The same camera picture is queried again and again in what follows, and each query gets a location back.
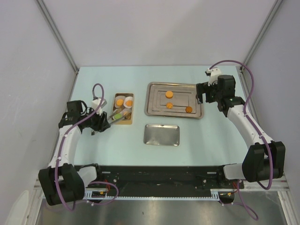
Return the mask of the steel tongs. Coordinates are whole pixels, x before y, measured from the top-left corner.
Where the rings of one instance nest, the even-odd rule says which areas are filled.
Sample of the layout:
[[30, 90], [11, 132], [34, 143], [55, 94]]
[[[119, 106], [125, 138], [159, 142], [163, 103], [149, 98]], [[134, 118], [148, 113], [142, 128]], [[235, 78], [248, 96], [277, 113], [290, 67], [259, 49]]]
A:
[[106, 112], [103, 112], [101, 116], [97, 115], [93, 120], [93, 125], [91, 127], [92, 132], [91, 135], [95, 135], [96, 133], [101, 133], [109, 129], [112, 125], [124, 120], [128, 119], [132, 114], [132, 110], [129, 111], [116, 111], [112, 115], [107, 116]]

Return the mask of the green sandwich cookie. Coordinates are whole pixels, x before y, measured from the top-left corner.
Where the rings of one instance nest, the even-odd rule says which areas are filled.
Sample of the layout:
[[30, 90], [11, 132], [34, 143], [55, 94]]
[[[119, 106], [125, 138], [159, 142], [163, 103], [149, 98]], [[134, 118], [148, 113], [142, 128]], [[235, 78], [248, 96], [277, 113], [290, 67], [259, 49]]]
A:
[[119, 118], [121, 118], [122, 117], [122, 114], [121, 113], [117, 113], [117, 114], [115, 114], [114, 116], [113, 116], [113, 118], [115, 119], [115, 120], [117, 120], [117, 119], [119, 119]]

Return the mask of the gold cookie tin box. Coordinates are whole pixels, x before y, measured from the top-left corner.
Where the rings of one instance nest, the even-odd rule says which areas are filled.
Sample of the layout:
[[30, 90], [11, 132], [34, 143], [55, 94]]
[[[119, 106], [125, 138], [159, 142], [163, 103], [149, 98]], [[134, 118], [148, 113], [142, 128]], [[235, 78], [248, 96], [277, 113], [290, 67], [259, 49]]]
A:
[[[128, 97], [128, 96], [131, 96], [133, 97], [133, 102], [134, 102], [134, 94], [133, 93], [116, 93], [115, 94], [115, 97], [116, 96], [125, 96], [125, 97]], [[132, 110], [132, 114], [131, 114], [131, 120], [122, 120], [118, 123], [116, 123], [117, 125], [131, 125], [132, 122], [133, 122], [133, 108], [134, 108], [134, 103], [133, 103], [133, 106], [132, 108], [128, 109], [128, 108], [125, 108], [124, 106], [121, 107], [121, 108], [115, 108], [114, 107], [114, 102], [113, 102], [113, 108], [112, 108], [112, 114], [116, 111], [121, 111], [122, 113], [124, 111], [129, 111], [129, 110]]]

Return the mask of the small steel tin lid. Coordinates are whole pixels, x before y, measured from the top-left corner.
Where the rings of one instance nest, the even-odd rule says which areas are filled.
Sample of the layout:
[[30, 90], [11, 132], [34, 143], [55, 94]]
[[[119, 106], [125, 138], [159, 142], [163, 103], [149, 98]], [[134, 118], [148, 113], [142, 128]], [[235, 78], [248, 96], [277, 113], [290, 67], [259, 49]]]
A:
[[155, 146], [179, 146], [180, 127], [147, 124], [144, 130], [143, 142]]

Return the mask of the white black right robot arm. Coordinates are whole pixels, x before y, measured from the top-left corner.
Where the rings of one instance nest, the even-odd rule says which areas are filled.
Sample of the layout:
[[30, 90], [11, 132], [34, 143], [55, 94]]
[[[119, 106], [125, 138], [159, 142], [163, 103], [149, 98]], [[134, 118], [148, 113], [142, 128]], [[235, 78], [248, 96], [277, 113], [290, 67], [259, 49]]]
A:
[[232, 75], [218, 75], [212, 82], [196, 85], [198, 103], [217, 103], [218, 110], [237, 128], [248, 147], [241, 164], [229, 164], [216, 176], [221, 188], [233, 180], [260, 182], [279, 179], [284, 173], [285, 146], [270, 138], [254, 120], [243, 98], [235, 95], [236, 81]]

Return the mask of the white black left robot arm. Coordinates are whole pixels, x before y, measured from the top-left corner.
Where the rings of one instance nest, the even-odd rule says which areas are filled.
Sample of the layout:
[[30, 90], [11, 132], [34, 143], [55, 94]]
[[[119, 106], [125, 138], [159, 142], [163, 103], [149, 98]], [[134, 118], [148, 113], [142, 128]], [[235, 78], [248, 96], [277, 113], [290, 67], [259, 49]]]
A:
[[66, 204], [83, 199], [85, 188], [97, 188], [104, 178], [98, 164], [75, 168], [78, 141], [85, 128], [103, 132], [110, 127], [107, 113], [102, 110], [106, 100], [95, 98], [88, 107], [82, 100], [67, 102], [67, 111], [59, 122], [59, 140], [54, 155], [45, 169], [38, 173], [42, 190], [49, 205]]

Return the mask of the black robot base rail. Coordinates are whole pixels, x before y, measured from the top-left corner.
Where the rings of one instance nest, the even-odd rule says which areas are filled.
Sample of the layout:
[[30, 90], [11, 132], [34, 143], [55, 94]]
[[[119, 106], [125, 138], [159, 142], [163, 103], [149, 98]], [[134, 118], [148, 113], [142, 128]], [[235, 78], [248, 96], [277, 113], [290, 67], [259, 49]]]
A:
[[232, 190], [237, 180], [225, 178], [222, 166], [116, 166], [98, 165], [101, 184], [88, 188], [105, 188], [108, 194], [120, 197], [210, 197], [212, 189]]

